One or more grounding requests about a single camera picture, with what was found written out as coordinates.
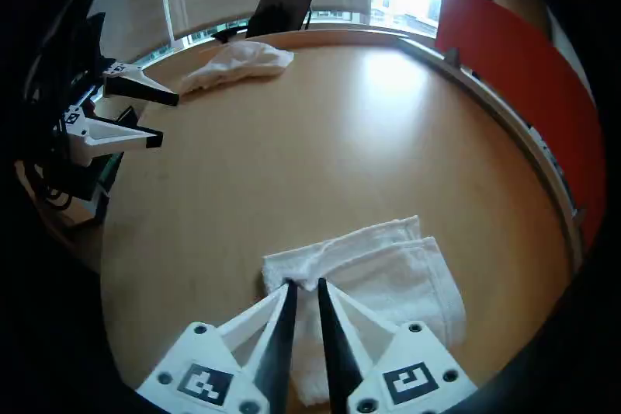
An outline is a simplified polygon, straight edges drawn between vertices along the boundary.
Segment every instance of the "office chair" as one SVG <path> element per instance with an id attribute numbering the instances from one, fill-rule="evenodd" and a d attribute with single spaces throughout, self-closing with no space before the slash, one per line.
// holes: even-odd
<path id="1" fill-rule="evenodd" d="M 230 27 L 215 33 L 212 37 L 221 43 L 226 43 L 237 32 L 248 29 L 246 38 L 266 35 L 268 33 L 300 30 L 304 18 L 308 13 L 308 23 L 311 20 L 312 0 L 259 0 L 255 14 L 248 21 L 247 26 Z"/>

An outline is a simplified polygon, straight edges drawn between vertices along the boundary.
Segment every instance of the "black chair backrest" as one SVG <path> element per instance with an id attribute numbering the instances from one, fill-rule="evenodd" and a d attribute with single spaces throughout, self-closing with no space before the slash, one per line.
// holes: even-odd
<path id="1" fill-rule="evenodd" d="M 246 37 L 302 28 L 313 0 L 259 0 L 248 21 Z"/>

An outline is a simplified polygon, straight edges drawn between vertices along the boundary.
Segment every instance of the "folded towel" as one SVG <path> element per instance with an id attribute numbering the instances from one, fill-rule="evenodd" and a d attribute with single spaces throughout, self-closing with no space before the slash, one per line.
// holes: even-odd
<path id="1" fill-rule="evenodd" d="M 184 77 L 179 93 L 208 89 L 250 76 L 279 75 L 292 60 L 292 52 L 279 50 L 266 43 L 245 40 L 229 43 L 209 63 Z"/>
<path id="2" fill-rule="evenodd" d="M 291 278 L 298 293 L 291 378 L 305 405 L 327 401 L 317 281 L 325 277 L 397 325 L 422 320 L 447 347 L 463 341 L 466 312 L 438 244 L 418 217 L 394 220 L 264 258 L 268 292 Z"/>

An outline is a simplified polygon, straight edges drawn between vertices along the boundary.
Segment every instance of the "red partition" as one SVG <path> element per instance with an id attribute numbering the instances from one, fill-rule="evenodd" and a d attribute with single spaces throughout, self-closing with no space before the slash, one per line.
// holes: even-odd
<path id="1" fill-rule="evenodd" d="M 539 131 L 586 209 L 589 247 L 605 212 L 605 157 L 597 109 L 571 66 L 540 31 L 490 0 L 442 0 L 435 45 L 458 48 L 462 63 Z"/>

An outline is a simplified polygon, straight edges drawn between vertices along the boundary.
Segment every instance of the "round table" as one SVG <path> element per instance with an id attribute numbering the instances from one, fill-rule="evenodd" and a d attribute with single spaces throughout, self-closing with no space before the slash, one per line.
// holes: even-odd
<path id="1" fill-rule="evenodd" d="M 312 40 L 278 78 L 147 106 L 141 125 L 164 142 L 125 154 L 101 264 L 109 342 L 129 386 L 190 322 L 218 325 L 261 298 L 263 256 L 413 214 L 463 296 L 467 338 L 451 352 L 476 384 L 549 314 L 571 251 L 529 157 L 461 86 L 374 46 L 394 39 L 356 34 L 348 46 L 283 34 L 284 47 Z M 174 88 L 214 53 L 195 47 L 147 71 Z"/>

